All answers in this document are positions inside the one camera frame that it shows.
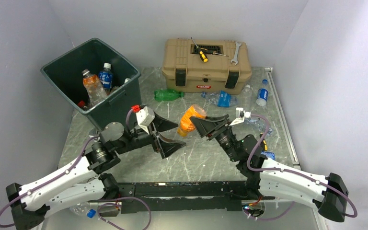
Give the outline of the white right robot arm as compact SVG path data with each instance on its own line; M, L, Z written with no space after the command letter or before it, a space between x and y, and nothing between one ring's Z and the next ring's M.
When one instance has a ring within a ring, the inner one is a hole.
M275 196L304 204L324 218L344 222L348 189L341 176L303 172L281 164L262 154L261 141L252 134L237 139L229 116L190 117L202 138L215 139L236 168L246 177L245 193L251 199Z

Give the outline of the clear bottle orange label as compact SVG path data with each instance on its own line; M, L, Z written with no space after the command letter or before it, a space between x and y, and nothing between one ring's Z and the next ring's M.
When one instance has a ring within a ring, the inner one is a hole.
M99 77L92 74L88 69L82 71L83 85L88 93L92 106L95 106L107 98Z

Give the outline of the dark green plastic bin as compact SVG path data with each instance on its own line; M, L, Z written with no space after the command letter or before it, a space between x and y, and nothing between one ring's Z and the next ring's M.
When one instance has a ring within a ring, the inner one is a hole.
M98 129L125 123L141 104L140 70L98 38L92 38L41 68L58 92Z

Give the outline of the crushed Pepsi bottle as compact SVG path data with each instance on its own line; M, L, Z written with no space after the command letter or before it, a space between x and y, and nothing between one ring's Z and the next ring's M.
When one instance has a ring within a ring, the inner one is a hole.
M262 151L261 154L265 155L268 158L271 158L273 160L276 159L276 156L273 152L268 152L268 151Z

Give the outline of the blue label water bottle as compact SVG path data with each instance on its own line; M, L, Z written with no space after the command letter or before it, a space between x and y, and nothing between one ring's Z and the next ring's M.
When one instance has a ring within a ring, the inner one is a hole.
M112 89L113 74L111 72L111 64L104 63L103 70L99 72L99 80L103 85L105 92L109 95Z

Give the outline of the crushed blue label bottle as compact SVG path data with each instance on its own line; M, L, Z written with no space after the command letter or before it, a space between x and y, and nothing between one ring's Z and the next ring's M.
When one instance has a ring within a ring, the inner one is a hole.
M209 103L214 104L217 107L229 108L238 104L237 97L225 91L202 92L201 97L205 98Z

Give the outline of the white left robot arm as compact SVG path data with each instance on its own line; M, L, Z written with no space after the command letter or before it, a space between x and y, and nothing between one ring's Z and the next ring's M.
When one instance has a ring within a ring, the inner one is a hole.
M83 148L66 166L35 182L7 186L14 227L29 230L70 206L91 200L113 201L125 195L127 191L119 188L108 172L120 162L120 154L150 145L167 158L186 145L162 135L178 125L152 109L145 107L136 112L136 117L139 128L130 130L119 122L111 122L91 140L91 147Z

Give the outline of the clear bottle white cap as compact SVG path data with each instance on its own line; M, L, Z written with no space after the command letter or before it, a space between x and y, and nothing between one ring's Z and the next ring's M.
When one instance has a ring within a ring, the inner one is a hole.
M244 85L244 87L243 87L242 92L243 92L243 93L248 93L248 92L250 92L250 91L251 91L251 87L250 87L250 85L249 85L249 84L245 84L245 85Z

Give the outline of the small red cap bottle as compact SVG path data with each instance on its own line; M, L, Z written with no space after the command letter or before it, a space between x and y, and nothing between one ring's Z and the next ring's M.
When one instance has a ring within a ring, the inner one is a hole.
M79 101L79 102L77 103L77 106L78 106L80 109L84 110L84 111L86 111L86 110L89 110L89 109L90 109L90 105L89 105L89 104L87 104L87 103L86 103L85 101L83 101L83 100Z

